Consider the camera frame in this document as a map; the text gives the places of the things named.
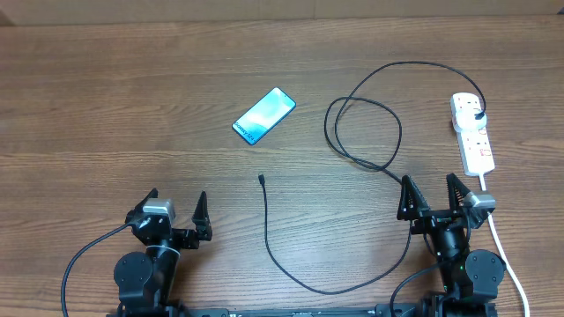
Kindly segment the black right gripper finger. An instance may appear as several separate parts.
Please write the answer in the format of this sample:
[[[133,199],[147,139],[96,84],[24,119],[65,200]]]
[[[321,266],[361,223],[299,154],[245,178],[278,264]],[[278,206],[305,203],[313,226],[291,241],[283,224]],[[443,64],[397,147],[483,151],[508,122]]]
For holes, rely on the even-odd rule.
[[[470,190],[454,173],[447,174],[446,181],[449,194],[449,208],[457,210],[463,205],[464,198],[470,193]]]
[[[416,220],[429,212],[430,206],[418,186],[409,175],[404,175],[401,179],[397,220]]]

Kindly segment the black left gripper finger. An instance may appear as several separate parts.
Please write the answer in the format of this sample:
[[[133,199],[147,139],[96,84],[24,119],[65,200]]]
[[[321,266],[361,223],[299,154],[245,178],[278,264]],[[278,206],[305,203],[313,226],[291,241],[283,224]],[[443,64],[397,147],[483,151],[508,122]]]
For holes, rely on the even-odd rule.
[[[197,201],[197,206],[192,216],[192,222],[196,227],[199,240],[212,240],[212,225],[208,213],[207,194],[202,191]]]
[[[153,188],[144,199],[142,199],[134,208],[134,210],[142,210],[145,204],[149,199],[157,198],[159,195],[159,191],[156,188]]]

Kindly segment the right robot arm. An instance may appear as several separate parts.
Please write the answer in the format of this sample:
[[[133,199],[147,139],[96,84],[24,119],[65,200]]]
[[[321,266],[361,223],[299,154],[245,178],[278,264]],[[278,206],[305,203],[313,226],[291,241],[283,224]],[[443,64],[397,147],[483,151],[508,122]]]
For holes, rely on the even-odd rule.
[[[410,234],[421,235],[434,252],[436,264],[407,277],[392,292],[392,316],[495,316],[493,300],[507,270],[500,255],[471,249],[471,234],[492,215],[494,197],[472,191],[453,173],[446,176],[449,207],[434,210],[408,175],[401,179],[397,219],[410,223]],[[408,283],[438,270],[443,290],[430,291],[416,304],[395,302]]]

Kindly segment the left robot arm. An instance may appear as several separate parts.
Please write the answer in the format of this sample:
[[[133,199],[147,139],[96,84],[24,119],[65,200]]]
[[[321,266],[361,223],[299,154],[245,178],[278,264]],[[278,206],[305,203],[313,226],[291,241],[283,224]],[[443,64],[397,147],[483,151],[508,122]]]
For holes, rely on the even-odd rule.
[[[183,249],[198,249],[212,239],[207,194],[197,201],[193,229],[173,227],[174,203],[149,194],[128,212],[125,224],[145,245],[144,252],[124,255],[115,265],[114,280],[119,289],[118,316],[187,316],[188,309],[170,293]]]

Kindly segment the blue Samsung smartphone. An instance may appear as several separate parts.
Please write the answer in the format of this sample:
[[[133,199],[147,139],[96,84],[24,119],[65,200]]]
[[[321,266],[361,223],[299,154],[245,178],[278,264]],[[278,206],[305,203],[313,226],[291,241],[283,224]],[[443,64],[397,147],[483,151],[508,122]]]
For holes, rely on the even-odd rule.
[[[249,145],[255,145],[296,106],[297,103],[288,94],[274,87],[237,119],[232,128]]]

